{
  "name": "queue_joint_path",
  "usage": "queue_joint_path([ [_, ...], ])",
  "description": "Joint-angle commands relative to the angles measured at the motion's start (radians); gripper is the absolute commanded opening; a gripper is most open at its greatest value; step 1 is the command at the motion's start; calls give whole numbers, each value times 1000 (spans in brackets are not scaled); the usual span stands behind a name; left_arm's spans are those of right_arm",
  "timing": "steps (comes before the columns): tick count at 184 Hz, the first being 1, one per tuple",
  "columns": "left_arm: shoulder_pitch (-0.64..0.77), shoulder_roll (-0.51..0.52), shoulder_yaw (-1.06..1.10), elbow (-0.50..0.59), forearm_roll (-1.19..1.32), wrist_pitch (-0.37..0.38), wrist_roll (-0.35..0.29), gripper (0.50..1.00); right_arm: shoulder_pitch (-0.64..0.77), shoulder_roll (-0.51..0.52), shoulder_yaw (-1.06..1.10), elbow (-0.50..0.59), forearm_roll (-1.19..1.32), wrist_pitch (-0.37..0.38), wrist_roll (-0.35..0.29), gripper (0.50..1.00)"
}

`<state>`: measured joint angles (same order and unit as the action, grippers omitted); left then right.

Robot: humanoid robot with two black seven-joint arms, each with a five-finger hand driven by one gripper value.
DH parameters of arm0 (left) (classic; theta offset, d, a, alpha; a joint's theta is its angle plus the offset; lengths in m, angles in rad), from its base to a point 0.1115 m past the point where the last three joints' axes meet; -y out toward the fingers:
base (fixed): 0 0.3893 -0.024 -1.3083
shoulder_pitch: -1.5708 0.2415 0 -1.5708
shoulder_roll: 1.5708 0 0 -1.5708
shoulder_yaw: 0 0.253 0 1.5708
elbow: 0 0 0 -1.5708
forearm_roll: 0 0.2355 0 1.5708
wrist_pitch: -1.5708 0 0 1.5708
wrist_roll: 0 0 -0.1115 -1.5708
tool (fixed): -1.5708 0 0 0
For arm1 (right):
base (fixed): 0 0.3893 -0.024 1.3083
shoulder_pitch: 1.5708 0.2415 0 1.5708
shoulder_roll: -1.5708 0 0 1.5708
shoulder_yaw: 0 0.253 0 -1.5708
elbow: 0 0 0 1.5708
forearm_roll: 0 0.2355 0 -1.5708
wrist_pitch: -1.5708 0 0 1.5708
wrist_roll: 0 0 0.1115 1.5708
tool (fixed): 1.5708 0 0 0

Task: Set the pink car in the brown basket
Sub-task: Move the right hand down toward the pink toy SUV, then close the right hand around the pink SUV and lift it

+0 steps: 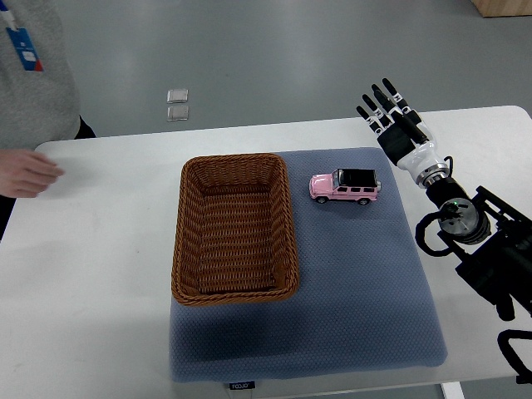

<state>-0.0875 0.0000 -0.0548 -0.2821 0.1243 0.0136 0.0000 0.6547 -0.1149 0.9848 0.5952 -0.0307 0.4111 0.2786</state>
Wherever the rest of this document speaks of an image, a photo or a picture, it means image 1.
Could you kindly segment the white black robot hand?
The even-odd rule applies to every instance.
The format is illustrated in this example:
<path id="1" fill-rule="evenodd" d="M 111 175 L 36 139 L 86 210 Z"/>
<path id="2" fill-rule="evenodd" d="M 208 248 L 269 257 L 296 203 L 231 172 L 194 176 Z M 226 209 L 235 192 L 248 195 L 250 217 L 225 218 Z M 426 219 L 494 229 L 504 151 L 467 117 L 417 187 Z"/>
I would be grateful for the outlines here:
<path id="1" fill-rule="evenodd" d="M 382 83 L 395 102 L 376 84 L 372 84 L 372 90 L 386 114 L 367 94 L 363 94 L 362 99 L 374 116 L 370 116 L 362 106 L 357 106 L 356 110 L 378 135 L 377 142 L 387 158 L 400 170 L 408 171 L 417 185 L 432 185 L 437 180 L 450 177 L 450 166 L 436 153 L 436 139 L 426 123 L 421 120 L 414 124 L 413 121 L 419 121 L 419 114 L 387 78 L 384 77 Z M 388 116 L 395 122 L 393 125 Z"/>

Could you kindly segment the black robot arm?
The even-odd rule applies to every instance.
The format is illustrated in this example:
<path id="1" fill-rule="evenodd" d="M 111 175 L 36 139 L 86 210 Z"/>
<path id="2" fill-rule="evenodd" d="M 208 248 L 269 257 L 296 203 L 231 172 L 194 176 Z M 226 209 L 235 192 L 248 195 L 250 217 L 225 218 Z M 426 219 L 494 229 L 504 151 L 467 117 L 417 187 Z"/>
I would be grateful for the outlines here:
<path id="1" fill-rule="evenodd" d="M 358 114 L 394 166 L 410 174 L 437 210 L 416 225 L 417 246 L 431 257 L 454 254 L 457 274 L 495 306 L 501 320 L 514 305 L 531 309 L 531 221 L 488 189 L 470 197 L 453 178 L 454 160 L 437 154 L 436 139 L 388 79 L 372 85 Z"/>

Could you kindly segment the person's bare hand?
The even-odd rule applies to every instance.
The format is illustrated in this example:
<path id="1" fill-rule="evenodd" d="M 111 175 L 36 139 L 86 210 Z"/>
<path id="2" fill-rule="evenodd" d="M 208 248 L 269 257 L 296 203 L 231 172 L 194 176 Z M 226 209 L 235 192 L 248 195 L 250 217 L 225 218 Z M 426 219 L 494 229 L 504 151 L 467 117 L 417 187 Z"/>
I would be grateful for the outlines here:
<path id="1" fill-rule="evenodd" d="M 64 175 L 55 162 L 34 150 L 1 150 L 1 195 L 35 198 Z"/>

